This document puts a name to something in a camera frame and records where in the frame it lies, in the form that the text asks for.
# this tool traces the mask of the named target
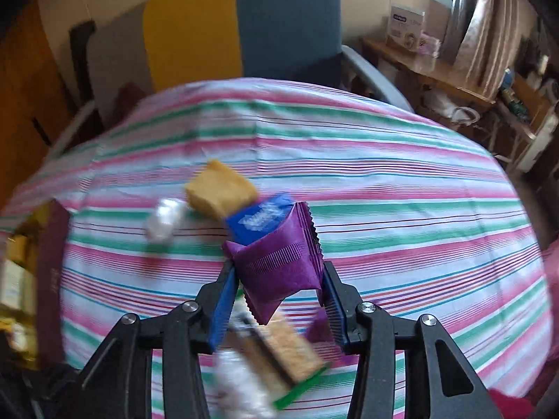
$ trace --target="chair armrest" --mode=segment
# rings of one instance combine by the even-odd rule
[[[66,127],[66,129],[60,134],[56,143],[49,149],[49,152],[43,160],[43,165],[50,162],[51,160],[60,156],[60,154],[66,149],[66,147],[72,141],[72,138],[77,133],[82,124],[87,121],[91,114],[96,110],[96,105],[94,100],[86,102],[75,114],[72,122]]]
[[[410,103],[399,92],[390,80],[378,72],[371,63],[359,55],[355,50],[348,46],[342,46],[343,58],[350,65],[351,69],[365,82],[365,85],[374,92],[378,99],[394,107],[415,113]]]

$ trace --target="red object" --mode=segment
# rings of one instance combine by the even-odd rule
[[[509,397],[494,389],[489,389],[489,395],[504,419],[527,419],[534,410],[526,398]]]

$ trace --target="curtain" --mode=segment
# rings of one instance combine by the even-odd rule
[[[504,71],[514,60],[520,41],[518,17],[519,0],[475,0],[468,28],[452,58],[456,37],[461,35],[459,13],[453,11],[449,25],[454,36],[445,38],[443,58],[454,63],[456,74],[479,86],[485,96],[497,94]]]

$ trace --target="blue packet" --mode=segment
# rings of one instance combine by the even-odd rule
[[[233,233],[235,242],[248,246],[273,232],[283,222],[294,204],[289,194],[277,194],[242,209],[225,219],[225,222]]]

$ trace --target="purple candy wrapper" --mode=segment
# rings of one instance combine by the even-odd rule
[[[223,250],[235,264],[247,304],[259,324],[268,324],[288,296],[321,290],[322,252],[304,201],[297,202],[273,232],[248,246],[226,241]]]

